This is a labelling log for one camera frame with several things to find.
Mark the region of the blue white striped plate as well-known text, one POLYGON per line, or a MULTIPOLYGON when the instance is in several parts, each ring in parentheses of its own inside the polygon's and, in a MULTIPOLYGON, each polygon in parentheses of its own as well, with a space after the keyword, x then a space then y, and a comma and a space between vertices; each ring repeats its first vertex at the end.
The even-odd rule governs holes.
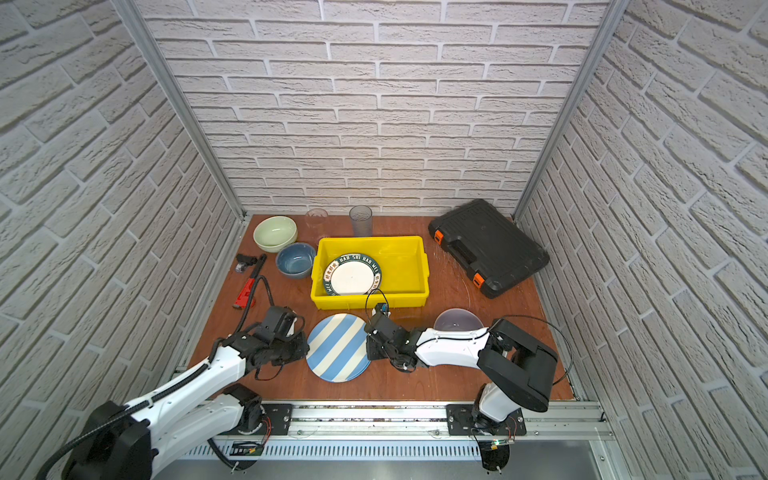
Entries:
POLYGON ((365 326, 362 318, 348 313, 320 321, 308 339, 306 361, 310 370, 330 383, 345 383, 359 377, 371 364, 365 326))

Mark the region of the green rim hao shi plate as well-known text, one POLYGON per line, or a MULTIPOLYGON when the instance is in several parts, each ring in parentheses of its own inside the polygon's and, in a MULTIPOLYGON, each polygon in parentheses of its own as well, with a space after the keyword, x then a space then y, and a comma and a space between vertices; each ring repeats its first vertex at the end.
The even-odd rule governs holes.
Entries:
POLYGON ((332 260, 322 280, 330 296, 367 295, 380 287, 382 269, 368 255, 349 253, 332 260))

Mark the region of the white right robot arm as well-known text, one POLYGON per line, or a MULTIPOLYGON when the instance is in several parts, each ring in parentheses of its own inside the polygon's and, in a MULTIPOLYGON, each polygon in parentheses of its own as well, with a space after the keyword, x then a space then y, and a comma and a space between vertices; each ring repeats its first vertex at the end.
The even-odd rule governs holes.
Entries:
POLYGON ((483 372, 489 382, 476 411, 487 421, 502 423, 519 408, 538 413, 549 408, 558 356, 506 319, 471 331, 408 331, 378 313, 364 331, 368 359, 386 359, 399 371, 448 365, 483 372))

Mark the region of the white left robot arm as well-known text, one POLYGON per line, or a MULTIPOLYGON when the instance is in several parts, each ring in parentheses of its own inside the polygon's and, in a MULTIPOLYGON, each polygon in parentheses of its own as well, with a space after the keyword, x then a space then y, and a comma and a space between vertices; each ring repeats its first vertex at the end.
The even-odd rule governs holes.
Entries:
POLYGON ((291 308, 269 305, 262 321, 239 323, 214 342, 206 359, 173 380, 123 405, 97 407, 82 433, 53 453, 37 478, 47 478, 64 460, 64 479, 151 479, 222 433, 270 434, 261 396, 239 381, 267 364, 283 368, 305 358, 304 325, 291 308))

